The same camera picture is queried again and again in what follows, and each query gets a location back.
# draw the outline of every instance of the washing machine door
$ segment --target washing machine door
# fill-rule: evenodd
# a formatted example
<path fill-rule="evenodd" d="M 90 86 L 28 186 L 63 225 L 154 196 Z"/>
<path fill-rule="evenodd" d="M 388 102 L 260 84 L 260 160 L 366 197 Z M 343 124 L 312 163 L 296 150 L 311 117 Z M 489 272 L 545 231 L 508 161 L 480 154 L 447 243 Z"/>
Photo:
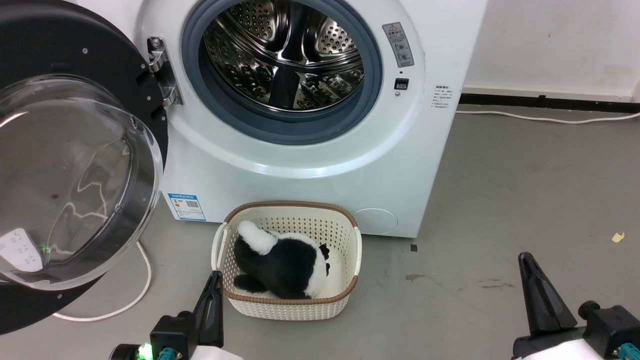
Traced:
<path fill-rule="evenodd" d="M 66 306 L 140 237 L 166 113 L 144 57 L 74 4 L 3 1 L 0 49 L 1 334 Z"/>

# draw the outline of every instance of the stuffed animal tail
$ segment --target stuffed animal tail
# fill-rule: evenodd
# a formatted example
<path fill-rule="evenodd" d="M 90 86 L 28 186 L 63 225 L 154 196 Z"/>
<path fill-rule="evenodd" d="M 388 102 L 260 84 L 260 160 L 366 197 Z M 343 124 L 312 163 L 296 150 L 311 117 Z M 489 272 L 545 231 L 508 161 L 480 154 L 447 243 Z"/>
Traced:
<path fill-rule="evenodd" d="M 238 224 L 238 233 L 249 247 L 260 255 L 269 254 L 278 238 L 258 228 L 253 222 L 243 220 Z"/>

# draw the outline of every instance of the basket handle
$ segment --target basket handle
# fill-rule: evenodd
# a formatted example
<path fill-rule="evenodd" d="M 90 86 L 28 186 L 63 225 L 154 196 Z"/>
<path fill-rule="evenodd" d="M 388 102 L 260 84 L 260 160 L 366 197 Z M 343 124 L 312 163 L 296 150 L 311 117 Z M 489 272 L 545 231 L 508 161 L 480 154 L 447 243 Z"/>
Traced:
<path fill-rule="evenodd" d="M 360 263 L 362 262 L 362 234 L 360 234 L 360 229 L 357 226 L 354 226 L 353 229 L 356 231 L 356 246 L 358 249 L 358 260 L 356 261 L 354 275 L 358 275 L 360 273 Z"/>
<path fill-rule="evenodd" d="M 211 269 L 219 270 L 220 263 L 222 262 L 222 249 L 225 248 L 227 242 L 229 224 L 224 222 L 216 231 L 216 235 L 213 238 L 213 245 L 211 246 Z"/>

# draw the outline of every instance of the gray floor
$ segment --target gray floor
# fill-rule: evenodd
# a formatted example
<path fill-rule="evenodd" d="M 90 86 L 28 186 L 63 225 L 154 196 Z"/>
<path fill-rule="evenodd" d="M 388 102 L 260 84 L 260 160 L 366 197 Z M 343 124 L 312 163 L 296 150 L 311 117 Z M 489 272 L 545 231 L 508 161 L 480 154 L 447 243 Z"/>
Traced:
<path fill-rule="evenodd" d="M 225 348 L 246 359 L 509 359 L 513 340 L 527 334 L 521 251 L 536 256 L 571 309 L 593 299 L 640 315 L 638 138 L 633 120 L 571 126 L 457 116 L 420 236 L 366 237 L 360 282 L 333 320 L 258 320 L 226 303 Z M 2 358 L 105 359 L 118 343 L 146 341 L 161 315 L 193 307 L 215 230 L 174 221 L 162 203 L 143 236 L 155 279 L 140 304 L 97 323 L 48 318 L 1 336 Z M 616 231 L 626 232 L 623 242 L 611 241 Z M 132 247 L 65 312 L 115 310 L 144 281 Z"/>

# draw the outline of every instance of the green led light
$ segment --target green led light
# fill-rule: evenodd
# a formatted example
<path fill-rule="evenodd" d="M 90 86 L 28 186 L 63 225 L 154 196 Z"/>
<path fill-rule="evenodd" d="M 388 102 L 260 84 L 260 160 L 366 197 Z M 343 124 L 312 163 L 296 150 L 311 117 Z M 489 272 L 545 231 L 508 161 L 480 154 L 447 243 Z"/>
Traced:
<path fill-rule="evenodd" d="M 138 348 L 139 360 L 154 360 L 154 352 L 151 349 L 151 344 L 142 344 Z"/>

